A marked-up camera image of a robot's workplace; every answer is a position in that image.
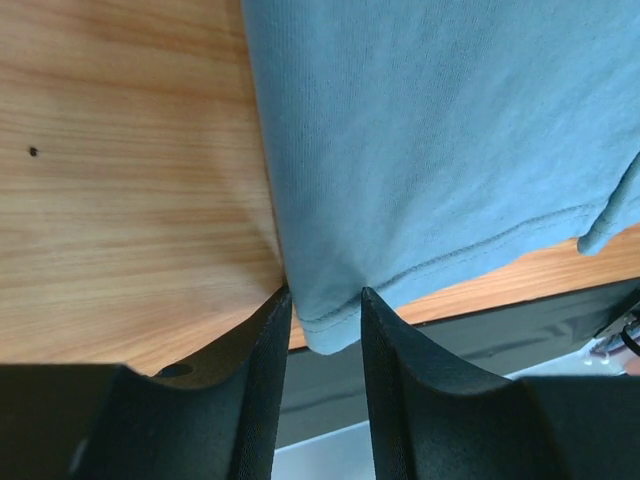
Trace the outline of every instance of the screw hole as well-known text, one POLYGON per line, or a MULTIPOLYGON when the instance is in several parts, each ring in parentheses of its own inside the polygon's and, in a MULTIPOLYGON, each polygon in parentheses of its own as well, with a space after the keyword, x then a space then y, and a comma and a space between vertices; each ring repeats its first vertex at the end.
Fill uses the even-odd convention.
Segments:
POLYGON ((174 378, 174 377, 182 377, 184 375, 189 375, 193 372, 193 367, 187 365, 186 363, 174 363, 172 365, 167 365, 162 370, 158 372, 156 377, 159 378, 174 378))

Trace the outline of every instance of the stitched seam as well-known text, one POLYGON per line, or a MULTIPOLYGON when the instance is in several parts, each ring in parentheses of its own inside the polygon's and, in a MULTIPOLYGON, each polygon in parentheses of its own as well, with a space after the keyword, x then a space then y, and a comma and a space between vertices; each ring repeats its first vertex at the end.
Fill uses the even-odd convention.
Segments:
MULTIPOLYGON (((509 230, 506 230, 505 232, 503 232, 503 233, 501 233, 501 234, 499 234, 499 235, 496 235, 495 237, 491 237, 491 238, 490 238, 490 239, 488 239, 488 240, 483 240, 482 242, 479 242, 479 243, 476 243, 476 244, 474 244, 474 245, 471 245, 470 247, 466 247, 466 248, 463 248, 463 249, 457 250, 457 251, 455 251, 455 252, 453 252, 453 253, 450 253, 450 254, 447 254, 447 255, 443 255, 443 256, 441 256, 441 257, 438 257, 438 258, 435 258, 435 259, 432 259, 432 260, 428 260, 428 261, 426 261, 426 262, 422 262, 422 263, 420 263, 420 264, 418 264, 418 265, 415 265, 415 266, 413 266, 413 267, 411 267, 411 268, 408 268, 408 269, 404 270, 403 272, 401 272, 401 273, 399 273, 399 274, 397 274, 397 275, 394 275, 391 279, 389 279, 389 280, 385 281, 384 283, 380 284, 379 286, 374 287, 374 290, 378 290, 378 289, 386 288, 386 287, 387 287, 387 286, 389 286, 389 285, 392 285, 392 284, 394 284, 394 283, 397 283, 397 282, 398 282, 398 281, 400 281, 403 277, 405 277, 407 274, 409 274, 409 273, 411 273, 411 272, 414 272, 414 271, 417 271, 417 270, 421 270, 421 269, 423 269, 424 267, 426 267, 426 266, 427 266, 427 265, 429 265, 429 264, 439 263, 440 261, 442 261, 443 259, 445 259, 445 258, 447 258, 447 257, 460 255, 460 253, 464 252, 465 250, 470 250, 470 249, 477 248, 477 247, 478 247, 478 245, 481 245, 481 244, 483 244, 483 243, 491 243, 491 242, 495 241, 495 239, 497 239, 497 238, 505 237, 505 241, 503 241, 502 243, 500 243, 500 244, 498 244, 498 245, 494 246, 494 247, 493 247, 493 248, 491 248, 491 249, 484 250, 484 251, 481 251, 481 252, 476 253, 475 255, 471 255, 471 256, 468 256, 468 257, 462 258, 462 259, 458 260, 458 261, 457 261, 457 262, 455 262, 455 263, 452 263, 452 264, 449 264, 449 265, 442 265, 442 266, 440 266, 439 268, 429 270, 428 272, 424 273, 423 275, 420 275, 420 276, 418 276, 418 277, 414 278, 414 279, 413 279, 413 281, 420 280, 421 278, 424 278, 424 277, 425 277, 425 276, 427 276, 427 275, 435 274, 435 273, 437 273, 437 272, 439 272, 439 271, 441 271, 441 270, 448 269, 448 268, 451 268, 451 267, 455 267, 456 265, 459 265, 459 264, 461 264, 461 263, 465 263, 465 262, 469 262, 469 261, 471 261, 471 260, 475 260, 475 259, 476 259, 476 258, 478 258, 478 257, 481 257, 481 256, 483 256, 483 255, 487 255, 487 254, 489 254, 489 253, 491 253, 491 252, 494 252, 494 251, 496 251, 496 250, 498 250, 498 249, 500 249, 500 248, 504 247, 505 245, 509 244, 511 241, 513 241, 513 240, 515 240, 515 239, 517 239, 517 238, 519 238, 519 237, 522 237, 522 236, 524 236, 524 235, 529 235, 529 234, 531 234, 531 233, 538 232, 538 231, 540 231, 540 230, 545 230, 545 229, 548 229, 548 228, 557 227, 558 225, 563 225, 563 224, 565 224, 565 223, 569 223, 569 222, 575 221, 575 220, 577 220, 577 219, 587 218, 587 217, 590 217, 590 216, 592 215, 592 213, 584 214, 584 215, 576 215, 576 216, 573 216, 573 217, 568 218, 568 219, 566 219, 566 220, 563 220, 563 221, 561 221, 561 222, 555 222, 555 223, 547 224, 547 225, 544 225, 544 226, 540 226, 540 227, 538 227, 538 228, 535 228, 535 229, 533 229, 533 230, 526 230, 526 231, 523 231, 523 232, 517 233, 517 234, 515 234, 515 235, 513 235, 513 236, 509 236, 509 235, 508 235, 508 232, 509 232, 509 231, 517 230, 517 229, 521 228, 522 226, 526 225, 527 223, 540 221, 541 219, 548 218, 548 217, 550 217, 550 216, 554 216, 554 215, 557 215, 557 214, 565 213, 565 212, 567 212, 567 211, 581 210, 581 209, 593 208, 593 207, 597 207, 597 205, 582 205, 582 206, 580 206, 580 207, 572 207, 572 208, 570 208, 570 209, 560 210, 560 211, 555 212, 555 213, 550 214, 550 215, 545 215, 545 216, 543 216, 543 217, 537 217, 537 218, 534 218, 534 219, 527 220, 527 221, 525 221, 525 222, 519 223, 519 224, 518 224, 518 225, 516 225, 515 227, 512 227, 512 228, 510 228, 509 230)), ((358 294, 358 295, 356 295, 355 297, 353 297, 351 300, 349 300, 349 301, 345 302, 344 304, 342 304, 342 305, 341 305, 340 307, 338 307, 337 309, 332 310, 331 312, 326 313, 326 314, 322 315, 322 316, 321 316, 321 317, 319 317, 319 318, 316 318, 316 319, 313 319, 313 320, 305 320, 305 319, 303 319, 303 318, 301 318, 301 317, 298 317, 298 318, 300 319, 300 321, 301 321, 301 322, 303 322, 303 323, 305 323, 305 324, 316 324, 316 323, 322 322, 323 320, 325 320, 325 319, 327 319, 327 318, 330 318, 330 317, 333 317, 333 316, 335 316, 335 315, 339 314, 341 311, 345 310, 346 308, 349 308, 349 306, 350 306, 350 305, 353 305, 353 304, 358 300, 358 298, 359 298, 359 294, 358 294)), ((320 329, 320 330, 311 330, 311 329, 308 329, 308 328, 306 328, 306 325, 304 326, 304 330, 305 330, 305 331, 307 331, 307 332, 309 332, 309 333, 321 333, 321 332, 325 332, 325 331, 327 331, 327 330, 330 330, 330 329, 332 329, 332 328, 334 328, 334 327, 336 327, 336 326, 340 325, 341 323, 344 323, 344 322, 348 321, 349 319, 353 318, 353 317, 354 317, 355 315, 357 315, 357 314, 358 314, 358 312, 357 312, 357 311, 356 311, 356 312, 353 312, 353 313, 349 314, 347 317, 343 318, 342 320, 340 320, 340 321, 338 321, 338 322, 336 322, 336 323, 334 323, 334 324, 332 324, 332 325, 330 325, 330 326, 327 326, 326 328, 320 329)))

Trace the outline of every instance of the light blue t-shirt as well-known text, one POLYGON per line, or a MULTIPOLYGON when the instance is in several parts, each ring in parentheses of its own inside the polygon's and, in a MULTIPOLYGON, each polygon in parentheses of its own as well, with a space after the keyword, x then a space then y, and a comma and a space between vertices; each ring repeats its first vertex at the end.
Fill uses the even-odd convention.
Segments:
POLYGON ((570 237, 640 221, 640 2, 244 0, 309 346, 570 237))

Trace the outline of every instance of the wood grain surface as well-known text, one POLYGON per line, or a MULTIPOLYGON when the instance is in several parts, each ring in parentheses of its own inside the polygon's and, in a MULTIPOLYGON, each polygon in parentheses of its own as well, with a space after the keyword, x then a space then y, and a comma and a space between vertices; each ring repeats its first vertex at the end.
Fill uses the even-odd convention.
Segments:
MULTIPOLYGON (((282 283, 239 0, 0 0, 0 167, 0 362, 153 373, 282 283)), ((567 242, 400 313, 640 276, 639 245, 567 242)))

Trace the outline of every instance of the black plastic part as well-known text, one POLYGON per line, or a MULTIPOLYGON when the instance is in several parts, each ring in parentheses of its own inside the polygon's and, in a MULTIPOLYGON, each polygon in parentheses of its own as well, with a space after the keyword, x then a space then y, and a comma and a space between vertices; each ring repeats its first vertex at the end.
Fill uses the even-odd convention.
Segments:
POLYGON ((362 350, 376 477, 637 478, 640 379, 509 382, 362 294, 362 350))
POLYGON ((622 328, 622 331, 620 332, 620 338, 622 338, 622 341, 624 342, 624 344, 627 346, 627 348, 629 350, 631 350, 638 357, 640 357, 640 345, 638 345, 635 342, 635 340, 633 338, 631 338, 631 335, 629 335, 629 333, 627 333, 627 327, 628 327, 628 325, 625 325, 622 328))
MULTIPOLYGON (((451 353, 505 375, 582 348, 638 279, 415 326, 451 353)), ((334 355, 290 353, 276 448, 367 420, 360 342, 334 355)))
POLYGON ((290 327, 283 287, 154 378, 123 365, 0 367, 0 478, 270 478, 290 327))
POLYGON ((634 313, 640 311, 640 288, 627 295, 611 312, 607 325, 599 329, 594 338, 606 338, 622 332, 636 317, 634 313))

